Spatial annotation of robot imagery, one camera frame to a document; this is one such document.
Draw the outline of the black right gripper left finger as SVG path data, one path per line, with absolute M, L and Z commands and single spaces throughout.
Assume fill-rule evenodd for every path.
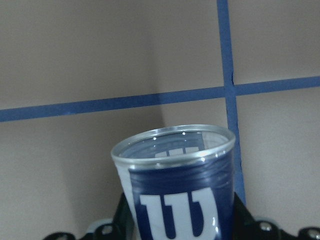
M 113 218 L 93 222 L 80 240 L 134 240 L 135 225 L 129 204 L 122 193 Z

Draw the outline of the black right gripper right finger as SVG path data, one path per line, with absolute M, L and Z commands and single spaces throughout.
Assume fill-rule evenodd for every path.
M 233 240 L 281 240 L 281 231 L 268 220 L 256 220 L 234 193 Z

